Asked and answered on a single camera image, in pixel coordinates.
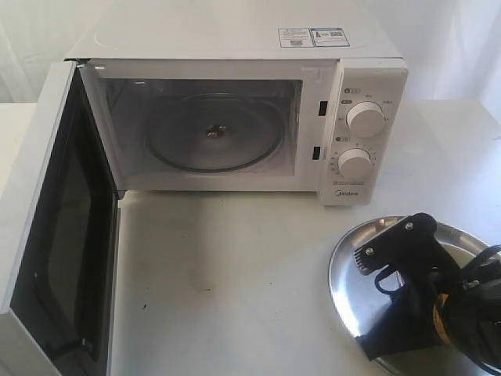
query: control panel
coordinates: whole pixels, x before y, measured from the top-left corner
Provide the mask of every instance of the control panel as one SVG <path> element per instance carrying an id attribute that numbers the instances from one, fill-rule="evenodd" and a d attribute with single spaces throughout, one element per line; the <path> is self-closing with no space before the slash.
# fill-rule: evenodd
<path id="1" fill-rule="evenodd" d="M 407 79 L 402 59 L 346 59 L 337 65 L 324 135 L 324 205 L 369 203 Z"/>

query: white backdrop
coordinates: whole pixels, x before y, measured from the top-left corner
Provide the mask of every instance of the white backdrop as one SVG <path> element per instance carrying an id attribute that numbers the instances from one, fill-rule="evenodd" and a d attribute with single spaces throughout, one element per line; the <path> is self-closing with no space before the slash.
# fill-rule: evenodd
<path id="1" fill-rule="evenodd" d="M 0 0 L 0 102 L 36 101 L 49 64 L 110 1 Z M 402 51 L 405 97 L 480 99 L 501 122 L 500 0 L 356 1 Z"/>

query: microwave top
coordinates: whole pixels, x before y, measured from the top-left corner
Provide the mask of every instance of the microwave top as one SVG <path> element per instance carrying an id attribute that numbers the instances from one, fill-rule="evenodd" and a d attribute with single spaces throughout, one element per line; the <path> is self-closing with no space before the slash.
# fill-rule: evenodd
<path id="1" fill-rule="evenodd" d="M 400 58 L 360 0 L 116 0 L 67 59 Z"/>

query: timer knob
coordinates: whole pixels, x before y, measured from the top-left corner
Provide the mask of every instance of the timer knob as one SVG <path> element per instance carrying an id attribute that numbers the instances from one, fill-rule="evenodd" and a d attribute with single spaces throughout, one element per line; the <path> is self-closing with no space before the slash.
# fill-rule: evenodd
<path id="1" fill-rule="evenodd" d="M 346 179 L 360 180 L 368 176 L 373 164 L 365 150 L 350 149 L 339 156 L 337 166 Z"/>
<path id="2" fill-rule="evenodd" d="M 355 136 L 372 137 L 383 130 L 384 114 L 374 102 L 361 102 L 349 110 L 346 122 Z"/>

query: metal tray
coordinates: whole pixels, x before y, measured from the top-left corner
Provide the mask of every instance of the metal tray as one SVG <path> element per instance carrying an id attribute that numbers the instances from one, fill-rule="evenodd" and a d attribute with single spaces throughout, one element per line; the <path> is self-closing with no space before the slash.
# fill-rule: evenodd
<path id="1" fill-rule="evenodd" d="M 377 233 L 403 217 L 374 219 L 355 227 L 344 235 L 334 248 L 329 265 L 330 293 L 337 313 L 353 338 L 365 334 L 389 304 L 389 297 L 374 287 L 373 273 L 364 277 L 353 261 L 353 251 Z M 438 224 L 435 238 L 460 264 L 465 265 L 487 244 L 453 227 Z M 397 277 L 387 278 L 383 287 L 398 287 Z M 463 354 L 449 347 L 436 347 L 374 360 L 392 374 L 401 376 L 484 376 Z"/>

